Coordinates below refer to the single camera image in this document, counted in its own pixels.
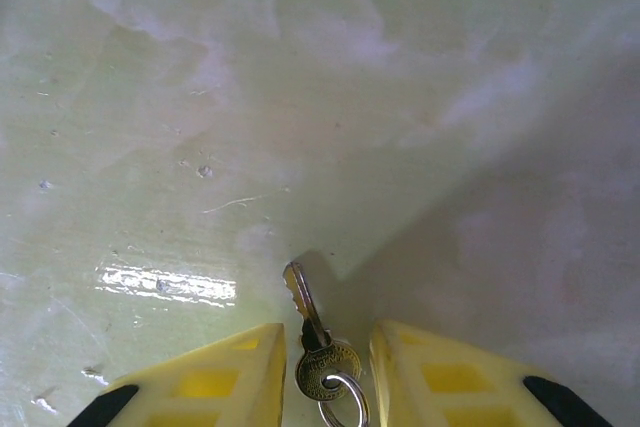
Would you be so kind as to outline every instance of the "scratch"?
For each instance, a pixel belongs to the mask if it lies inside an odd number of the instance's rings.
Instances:
[[[13,412],[14,412],[15,416],[18,419],[20,419],[20,421],[22,422],[22,425],[24,427],[28,427],[29,426],[29,424],[27,424],[27,419],[26,419],[26,417],[24,415],[24,409],[21,406],[14,405],[13,406]]]
[[[144,250],[140,249],[139,247],[136,247],[133,244],[128,244],[127,245],[127,250],[130,250],[130,251],[135,252],[137,254],[144,254]]]
[[[28,245],[24,240],[16,239],[15,237],[9,237],[9,240],[11,242],[15,242],[16,244]]]
[[[6,272],[0,272],[0,275],[3,277],[11,277],[12,279],[18,279],[18,280],[24,279],[24,277],[20,277],[19,275],[7,274]]]
[[[177,129],[175,127],[170,127],[167,124],[162,124],[162,128],[164,128],[167,132],[172,132],[176,135],[180,135],[182,133],[181,129]]]
[[[95,268],[96,272],[99,272],[104,268],[106,257],[107,257],[107,254],[102,254],[102,257],[100,257],[100,262],[98,262],[98,265]]]
[[[282,191],[288,192],[289,189],[287,187],[284,187],[284,188],[276,190],[275,192],[270,192],[270,193],[267,193],[267,194],[260,194],[260,195],[254,196],[254,197],[245,197],[243,199],[230,200],[229,202],[227,202],[225,204],[222,204],[222,205],[219,205],[218,207],[214,207],[213,209],[203,210],[201,213],[202,214],[211,214],[213,212],[217,212],[217,211],[222,210],[222,209],[224,209],[226,207],[229,207],[231,205],[241,205],[243,207],[246,207],[247,206],[247,202],[253,202],[255,200],[264,199],[265,197],[271,197],[272,195],[275,195],[278,192],[282,192]]]
[[[214,162],[217,162],[217,163],[219,163],[219,164],[224,165],[224,162],[222,162],[220,159],[218,159],[217,157],[215,157],[213,154],[209,154],[209,155],[207,156],[207,159],[209,159],[209,160],[213,160]]]
[[[100,342],[98,340],[98,337],[96,337],[96,335],[91,331],[91,329],[89,328],[89,326],[80,318],[78,317],[78,314],[76,314],[72,309],[70,309],[65,303],[63,303],[62,301],[56,299],[53,296],[49,296],[51,298],[51,300],[53,300],[55,303],[59,304],[64,310],[66,310],[69,314],[71,314],[82,326],[82,328],[91,336],[91,338],[93,339],[93,341],[95,342],[95,344],[100,347],[101,350],[104,351],[105,354],[107,354],[107,357],[109,357],[109,360],[113,362],[113,358],[111,357],[111,354],[109,353],[109,349],[107,349],[107,347],[105,345],[102,344],[102,342]]]

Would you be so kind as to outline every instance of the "concrete floor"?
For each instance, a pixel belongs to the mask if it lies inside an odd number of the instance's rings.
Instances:
[[[293,365],[302,256],[363,358],[414,323],[636,425],[639,75],[638,0],[0,0],[0,424],[263,322]]]

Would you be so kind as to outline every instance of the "key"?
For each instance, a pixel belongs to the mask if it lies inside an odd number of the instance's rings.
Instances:
[[[325,379],[336,372],[344,372],[358,379],[362,371],[358,354],[349,344],[332,339],[322,325],[302,273],[302,265],[289,263],[282,276],[302,315],[300,340],[304,354],[296,365],[296,384],[310,399],[319,402],[339,399],[347,392],[344,384],[331,385]]]

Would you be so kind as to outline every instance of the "key ring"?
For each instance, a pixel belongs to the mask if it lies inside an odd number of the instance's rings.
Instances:
[[[369,404],[367,403],[367,398],[364,396],[364,392],[362,392],[362,388],[360,387],[360,384],[358,384],[358,381],[344,372],[327,375],[325,380],[337,380],[347,386],[353,397],[356,399],[356,404],[358,405],[358,414],[360,418],[358,421],[358,427],[369,427]],[[329,427],[345,427],[345,425],[336,418],[331,407],[329,407],[329,402],[318,402],[318,407],[320,408],[322,420],[324,420],[324,423]]]

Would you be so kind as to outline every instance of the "key blade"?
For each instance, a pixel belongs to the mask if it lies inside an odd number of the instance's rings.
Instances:
[[[317,342],[320,345],[326,345],[327,332],[322,326],[316,307],[313,304],[311,293],[309,292],[307,282],[302,272],[302,265],[298,262],[290,262],[285,267],[282,277],[284,278],[285,285],[291,291],[296,309],[300,312],[300,315],[302,315],[303,335],[306,332],[305,327],[307,325],[305,324],[311,324]]]

